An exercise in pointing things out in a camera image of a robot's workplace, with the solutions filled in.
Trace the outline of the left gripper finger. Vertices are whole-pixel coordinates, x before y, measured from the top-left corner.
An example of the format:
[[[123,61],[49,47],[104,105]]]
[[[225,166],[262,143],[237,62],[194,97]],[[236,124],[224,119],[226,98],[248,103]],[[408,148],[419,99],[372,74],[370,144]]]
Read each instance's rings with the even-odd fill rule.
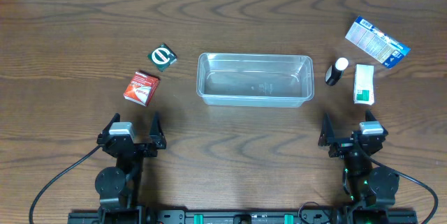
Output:
[[[149,136],[153,142],[165,142],[165,136],[161,128],[160,114],[158,112],[155,112],[154,114]]]
[[[119,113],[115,113],[115,115],[112,117],[112,119],[110,120],[108,125],[102,130],[102,132],[101,132],[102,137],[107,137],[109,135],[109,130],[115,122],[120,122],[120,114]]]

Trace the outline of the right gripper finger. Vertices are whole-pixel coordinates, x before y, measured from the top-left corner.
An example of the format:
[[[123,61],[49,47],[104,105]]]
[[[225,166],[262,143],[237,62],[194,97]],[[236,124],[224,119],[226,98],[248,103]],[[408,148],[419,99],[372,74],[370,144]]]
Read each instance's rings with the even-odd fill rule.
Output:
[[[323,116],[321,134],[319,140],[334,140],[335,134],[328,113]]]
[[[365,112],[365,121],[378,121],[370,110]]]

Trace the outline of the white green medicine box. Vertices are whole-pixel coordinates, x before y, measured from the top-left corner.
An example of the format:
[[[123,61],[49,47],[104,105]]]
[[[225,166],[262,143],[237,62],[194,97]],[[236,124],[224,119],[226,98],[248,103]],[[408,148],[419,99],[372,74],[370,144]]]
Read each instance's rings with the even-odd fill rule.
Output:
[[[353,101],[355,104],[374,104],[374,67],[371,65],[356,65],[353,86]]]

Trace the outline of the blue Kool Fever box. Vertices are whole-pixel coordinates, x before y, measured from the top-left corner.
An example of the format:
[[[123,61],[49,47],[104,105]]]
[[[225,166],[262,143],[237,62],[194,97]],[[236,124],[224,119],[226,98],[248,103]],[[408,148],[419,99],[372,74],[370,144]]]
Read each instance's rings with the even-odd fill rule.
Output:
[[[345,39],[388,69],[395,67],[411,51],[410,47],[382,32],[361,16],[353,22]]]

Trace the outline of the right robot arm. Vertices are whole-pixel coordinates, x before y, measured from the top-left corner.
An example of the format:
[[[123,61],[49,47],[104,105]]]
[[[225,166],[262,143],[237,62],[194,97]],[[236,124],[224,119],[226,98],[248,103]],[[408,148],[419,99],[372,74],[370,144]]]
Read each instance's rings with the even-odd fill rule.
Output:
[[[400,177],[383,165],[372,165],[372,155],[383,148],[387,135],[369,110],[348,137],[337,137],[329,115],[324,115],[318,146],[344,161],[343,187],[352,200],[331,214],[331,223],[392,222],[388,208],[395,204]]]

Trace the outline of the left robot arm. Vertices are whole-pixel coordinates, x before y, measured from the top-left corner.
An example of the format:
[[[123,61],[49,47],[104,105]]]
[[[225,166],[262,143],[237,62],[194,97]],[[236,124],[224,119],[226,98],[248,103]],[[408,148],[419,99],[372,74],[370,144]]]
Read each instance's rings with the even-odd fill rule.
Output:
[[[155,223],[156,214],[138,204],[143,161],[155,158],[167,142],[156,113],[149,131],[149,142],[134,143],[135,131],[131,122],[121,122],[115,114],[98,135],[96,143],[116,159],[116,165],[99,172],[95,189],[100,196],[98,223]]]

